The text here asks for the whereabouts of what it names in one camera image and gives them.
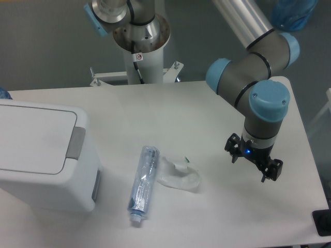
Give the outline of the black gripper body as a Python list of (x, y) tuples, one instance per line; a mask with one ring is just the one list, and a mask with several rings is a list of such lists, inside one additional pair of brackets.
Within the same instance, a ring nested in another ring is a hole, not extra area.
[(234, 150), (234, 162), (240, 157), (244, 157), (257, 166), (260, 171), (265, 171), (270, 167), (270, 153), (273, 145), (267, 148), (254, 148), (251, 141), (245, 142), (242, 138), (236, 136), (236, 146)]

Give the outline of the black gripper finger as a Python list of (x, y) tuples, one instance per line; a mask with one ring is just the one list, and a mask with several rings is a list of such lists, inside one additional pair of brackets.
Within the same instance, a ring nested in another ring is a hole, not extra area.
[(232, 157), (232, 163), (241, 157), (240, 138), (237, 134), (233, 133), (225, 144), (225, 151), (229, 152)]
[(263, 183), (266, 179), (276, 181), (281, 174), (283, 161), (279, 159), (269, 159), (266, 167), (262, 170)]

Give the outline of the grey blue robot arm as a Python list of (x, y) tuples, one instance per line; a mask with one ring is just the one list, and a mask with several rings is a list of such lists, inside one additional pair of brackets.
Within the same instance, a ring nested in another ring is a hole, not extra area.
[[(225, 150), (232, 161), (243, 157), (263, 179), (277, 180), (283, 162), (270, 153), (288, 112), (289, 90), (272, 76), (297, 60), (297, 40), (277, 33), (254, 1), (215, 1), (215, 6), (248, 51), (234, 63), (220, 58), (211, 64), (206, 83), (244, 117), (241, 135), (232, 134)], [(129, 84), (163, 83), (163, 48), (170, 39), (154, 1), (90, 1), (84, 11), (100, 36), (112, 34), (125, 56)]]

